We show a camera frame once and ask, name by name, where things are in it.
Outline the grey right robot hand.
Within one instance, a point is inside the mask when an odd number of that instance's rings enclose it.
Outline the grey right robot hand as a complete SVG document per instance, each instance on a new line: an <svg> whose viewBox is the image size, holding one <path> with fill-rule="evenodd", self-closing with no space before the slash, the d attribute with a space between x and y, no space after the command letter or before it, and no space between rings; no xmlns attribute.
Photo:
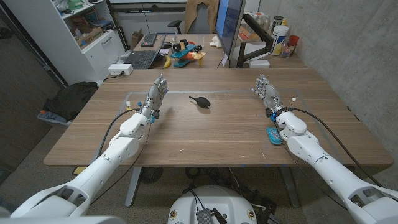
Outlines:
<svg viewBox="0 0 398 224"><path fill-rule="evenodd" d="M287 107L284 106L279 92L263 73L260 73L260 77L256 79L255 86L256 87L252 88L251 91L263 101L268 118L271 116L277 118L286 111Z"/></svg>

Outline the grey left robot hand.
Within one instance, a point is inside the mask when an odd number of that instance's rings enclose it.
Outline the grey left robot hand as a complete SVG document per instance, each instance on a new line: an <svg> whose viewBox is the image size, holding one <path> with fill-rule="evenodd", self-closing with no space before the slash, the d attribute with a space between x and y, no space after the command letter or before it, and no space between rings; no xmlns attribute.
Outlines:
<svg viewBox="0 0 398 224"><path fill-rule="evenodd" d="M150 86L147 96L141 106L140 114L148 119L152 117L158 118L162 100L167 92L167 80L163 77L163 74L160 74Z"/></svg>

